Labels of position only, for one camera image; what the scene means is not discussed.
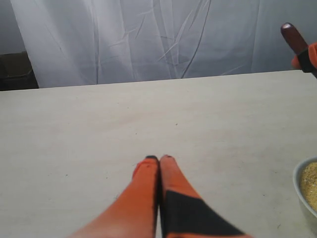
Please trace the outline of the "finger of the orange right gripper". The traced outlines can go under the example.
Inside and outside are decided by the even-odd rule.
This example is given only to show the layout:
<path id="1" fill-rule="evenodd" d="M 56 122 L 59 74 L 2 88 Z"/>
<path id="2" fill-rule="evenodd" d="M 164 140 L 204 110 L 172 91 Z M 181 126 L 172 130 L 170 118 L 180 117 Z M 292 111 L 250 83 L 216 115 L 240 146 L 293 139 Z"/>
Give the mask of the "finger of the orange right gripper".
<path id="1" fill-rule="evenodd" d="M 295 69 L 317 77 L 317 43 L 310 44 L 306 50 L 294 56 L 291 65 Z"/>

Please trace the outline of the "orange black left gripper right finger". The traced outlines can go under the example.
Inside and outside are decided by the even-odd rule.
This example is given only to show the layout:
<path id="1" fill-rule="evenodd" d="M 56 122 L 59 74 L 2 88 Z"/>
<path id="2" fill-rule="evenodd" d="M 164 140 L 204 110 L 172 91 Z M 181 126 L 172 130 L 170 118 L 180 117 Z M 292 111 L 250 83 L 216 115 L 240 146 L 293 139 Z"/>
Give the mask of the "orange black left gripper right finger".
<path id="1" fill-rule="evenodd" d="M 250 238 L 211 207 L 187 181 L 176 160 L 160 159 L 160 217 L 164 238 Z"/>

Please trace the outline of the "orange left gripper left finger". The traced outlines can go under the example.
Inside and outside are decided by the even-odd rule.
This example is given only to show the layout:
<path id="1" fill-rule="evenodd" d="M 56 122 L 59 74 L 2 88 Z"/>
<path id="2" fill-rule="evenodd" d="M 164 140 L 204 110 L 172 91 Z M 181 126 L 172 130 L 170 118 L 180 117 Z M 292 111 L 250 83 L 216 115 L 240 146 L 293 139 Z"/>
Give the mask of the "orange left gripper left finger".
<path id="1" fill-rule="evenodd" d="M 147 156 L 117 199 L 71 238 L 153 238 L 158 210 L 159 161 Z"/>

